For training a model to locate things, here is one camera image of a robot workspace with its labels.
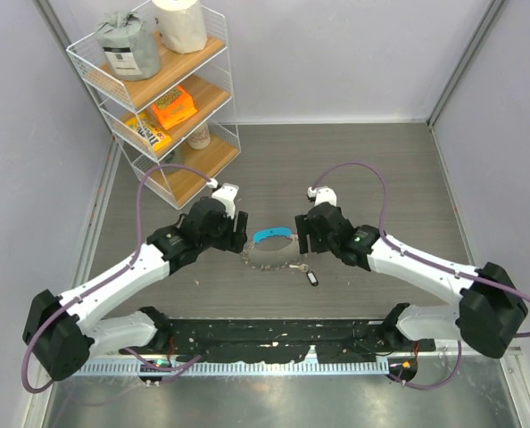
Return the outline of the metal key organizer blue handle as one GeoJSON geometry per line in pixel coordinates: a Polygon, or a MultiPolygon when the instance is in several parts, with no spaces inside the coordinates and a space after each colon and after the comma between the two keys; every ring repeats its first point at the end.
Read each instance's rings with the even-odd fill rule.
{"type": "Polygon", "coordinates": [[[246,266],[261,271],[292,268],[306,272],[310,267],[305,258],[306,256],[300,253],[297,234],[286,226],[256,232],[241,253],[241,259],[246,266]]]}

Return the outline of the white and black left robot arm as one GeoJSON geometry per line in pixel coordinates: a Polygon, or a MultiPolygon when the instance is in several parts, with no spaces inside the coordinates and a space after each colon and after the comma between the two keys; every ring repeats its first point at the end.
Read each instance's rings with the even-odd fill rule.
{"type": "Polygon", "coordinates": [[[209,249],[240,253],[248,215],[237,211],[238,188],[225,184],[197,201],[181,221],[161,227],[119,264],[77,288],[37,294],[22,339],[56,382],[75,374],[90,358],[111,350],[143,347],[153,355],[170,344],[162,313],[144,308],[109,319],[107,314],[143,290],[196,262],[209,249]]]}

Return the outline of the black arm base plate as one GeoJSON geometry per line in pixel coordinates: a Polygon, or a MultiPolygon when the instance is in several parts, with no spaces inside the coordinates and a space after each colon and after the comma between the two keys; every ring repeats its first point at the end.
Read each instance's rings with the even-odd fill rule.
{"type": "Polygon", "coordinates": [[[162,340],[135,347],[186,362],[287,364],[314,350],[321,364],[374,362],[393,352],[436,350],[432,339],[387,341],[379,323],[367,319],[171,319],[162,340]]]}

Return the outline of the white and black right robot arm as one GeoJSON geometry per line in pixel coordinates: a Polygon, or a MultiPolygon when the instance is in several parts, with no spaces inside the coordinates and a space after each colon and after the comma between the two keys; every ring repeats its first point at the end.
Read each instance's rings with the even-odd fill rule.
{"type": "Polygon", "coordinates": [[[329,251],[347,266],[395,277],[442,301],[429,307],[397,304],[378,328],[391,350],[421,340],[457,340],[501,358],[526,319],[526,304],[496,264],[479,268],[431,256],[373,226],[353,226],[328,202],[296,216],[295,225],[302,254],[329,251]]]}

